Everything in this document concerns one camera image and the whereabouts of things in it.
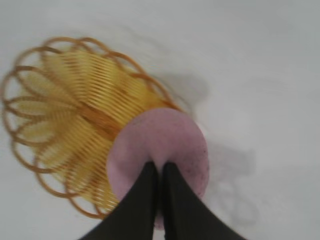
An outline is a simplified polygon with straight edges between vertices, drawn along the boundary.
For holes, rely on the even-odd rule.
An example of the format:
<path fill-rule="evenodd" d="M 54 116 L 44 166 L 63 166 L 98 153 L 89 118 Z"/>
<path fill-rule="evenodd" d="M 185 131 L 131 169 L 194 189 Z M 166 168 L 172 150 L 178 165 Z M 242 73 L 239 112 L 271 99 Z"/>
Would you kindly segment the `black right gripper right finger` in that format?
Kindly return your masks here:
<path fill-rule="evenodd" d="M 162 171 L 162 214 L 166 240 L 244 239 L 206 207 L 173 162 Z"/>

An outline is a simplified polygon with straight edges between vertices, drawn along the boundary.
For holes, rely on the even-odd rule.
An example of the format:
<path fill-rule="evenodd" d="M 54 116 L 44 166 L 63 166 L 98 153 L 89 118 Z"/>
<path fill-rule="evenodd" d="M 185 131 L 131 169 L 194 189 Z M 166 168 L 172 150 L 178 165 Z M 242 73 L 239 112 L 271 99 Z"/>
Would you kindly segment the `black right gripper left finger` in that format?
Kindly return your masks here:
<path fill-rule="evenodd" d="M 151 240 L 158 207 L 158 171 L 147 162 L 116 208 L 83 240 Z"/>

